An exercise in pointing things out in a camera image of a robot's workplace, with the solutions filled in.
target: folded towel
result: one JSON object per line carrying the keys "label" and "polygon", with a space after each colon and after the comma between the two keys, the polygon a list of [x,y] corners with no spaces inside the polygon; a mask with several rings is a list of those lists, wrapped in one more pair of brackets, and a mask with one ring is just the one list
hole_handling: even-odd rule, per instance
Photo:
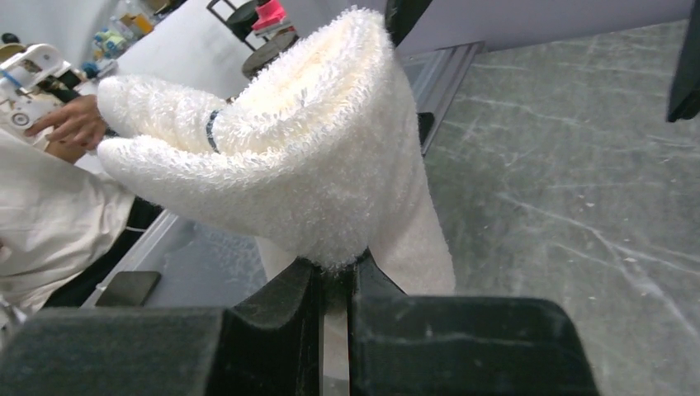
{"label": "folded towel", "polygon": [[[335,271],[369,247],[408,294],[455,276],[428,192],[411,88],[381,14],[352,9],[284,53],[233,104],[130,76],[98,92],[123,138],[105,169],[134,193],[257,237],[268,278],[295,257]],[[324,373],[348,377],[344,313],[327,315]]]}

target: white robot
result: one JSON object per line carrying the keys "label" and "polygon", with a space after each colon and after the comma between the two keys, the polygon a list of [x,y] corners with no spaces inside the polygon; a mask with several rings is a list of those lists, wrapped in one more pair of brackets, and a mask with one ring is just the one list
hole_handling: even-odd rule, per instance
{"label": "white robot", "polygon": [[51,45],[31,45],[0,64],[0,116],[18,130],[26,130],[39,118],[60,106],[30,94],[47,92],[61,102],[79,96],[74,88],[83,82],[80,73],[63,60]]}

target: smartphone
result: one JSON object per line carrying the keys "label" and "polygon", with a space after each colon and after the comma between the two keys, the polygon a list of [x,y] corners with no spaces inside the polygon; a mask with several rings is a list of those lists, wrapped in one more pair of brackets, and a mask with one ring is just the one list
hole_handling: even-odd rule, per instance
{"label": "smartphone", "polygon": [[160,277],[157,271],[117,272],[95,306],[143,307]]}

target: red object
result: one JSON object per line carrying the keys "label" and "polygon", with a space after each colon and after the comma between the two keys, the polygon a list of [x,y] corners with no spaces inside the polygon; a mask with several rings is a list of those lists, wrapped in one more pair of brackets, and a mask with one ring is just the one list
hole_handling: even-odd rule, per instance
{"label": "red object", "polygon": [[258,13],[258,21],[253,24],[254,31],[276,25],[286,18],[286,12],[278,0],[271,0],[263,6],[255,7],[255,12]]}

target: gray marble floor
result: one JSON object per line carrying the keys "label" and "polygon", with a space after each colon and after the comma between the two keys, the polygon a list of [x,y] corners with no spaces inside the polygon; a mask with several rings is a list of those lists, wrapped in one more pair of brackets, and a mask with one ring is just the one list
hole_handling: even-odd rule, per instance
{"label": "gray marble floor", "polygon": [[684,22],[477,57],[426,158],[460,292],[551,299],[606,395],[700,394],[700,120]]}

